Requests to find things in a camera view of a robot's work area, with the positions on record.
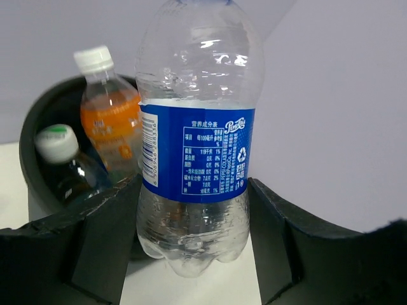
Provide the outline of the orange label juice bottle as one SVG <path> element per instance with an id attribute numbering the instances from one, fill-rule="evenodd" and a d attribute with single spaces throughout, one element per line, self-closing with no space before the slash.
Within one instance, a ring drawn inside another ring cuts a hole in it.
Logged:
<path id="1" fill-rule="evenodd" d="M 113 184 L 142 173 L 142 116 L 137 89 L 119 76 L 107 46 L 74 52 L 86 79 L 80 118 Z"/>

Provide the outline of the dark grey plastic bin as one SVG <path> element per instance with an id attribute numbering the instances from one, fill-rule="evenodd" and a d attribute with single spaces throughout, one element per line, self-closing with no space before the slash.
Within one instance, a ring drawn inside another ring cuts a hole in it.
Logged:
<path id="1" fill-rule="evenodd" d="M 66 207 L 58 201 L 47 181 L 45 181 L 42 171 L 44 161 L 37 152 L 34 143 L 36 135 L 44 128 L 56 124 L 65 124 L 74 130 L 79 142 L 79 148 L 88 156 L 86 152 L 91 148 L 91 143 L 85 135 L 79 118 L 79 105 L 84 89 L 85 79 L 82 77 L 68 79 L 55 85 L 37 99 L 25 119 L 20 135 L 20 165 L 29 194 L 32 196 L 32 204 L 37 205 L 43 211 L 43 214 L 40 216 L 30 215 L 29 222 L 57 214 L 85 201 Z M 126 179 L 133 179 L 134 177 L 139 176 L 132 175 Z M 107 190 L 110 190 L 123 180 L 115 184 L 112 183 L 112 187 Z M 128 262 L 132 259 L 140 259 L 141 257 L 141 246 L 134 235 L 134 242 Z"/>

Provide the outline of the Pepsi label clear bottle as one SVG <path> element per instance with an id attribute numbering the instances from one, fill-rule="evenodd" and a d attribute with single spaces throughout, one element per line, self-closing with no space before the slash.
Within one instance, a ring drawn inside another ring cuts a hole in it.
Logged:
<path id="1" fill-rule="evenodd" d="M 179 276 L 236 260 L 249 236 L 249 160 L 263 43 L 233 1 L 167 1 L 137 52 L 143 182 L 137 235 Z"/>

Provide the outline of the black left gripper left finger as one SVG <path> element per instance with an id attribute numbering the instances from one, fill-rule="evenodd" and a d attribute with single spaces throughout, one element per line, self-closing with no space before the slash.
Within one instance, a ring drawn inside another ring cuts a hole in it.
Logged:
<path id="1" fill-rule="evenodd" d="M 1 230 L 2 304 L 119 304 L 141 178 Z"/>

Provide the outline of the green label clear bottle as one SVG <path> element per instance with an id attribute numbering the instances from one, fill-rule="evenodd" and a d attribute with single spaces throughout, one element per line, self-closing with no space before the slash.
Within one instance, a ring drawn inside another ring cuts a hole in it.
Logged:
<path id="1" fill-rule="evenodd" d="M 81 151 L 76 134 L 69 125 L 44 128 L 36 135 L 34 143 L 44 161 L 45 181 L 65 207 L 81 203 L 112 187 L 105 169 Z"/>

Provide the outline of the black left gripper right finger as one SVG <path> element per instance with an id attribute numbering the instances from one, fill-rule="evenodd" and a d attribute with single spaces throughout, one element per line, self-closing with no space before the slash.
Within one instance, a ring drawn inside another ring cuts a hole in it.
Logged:
<path id="1" fill-rule="evenodd" d="M 406 221 L 370 233 L 325 221 L 249 179 L 263 304 L 405 304 Z"/>

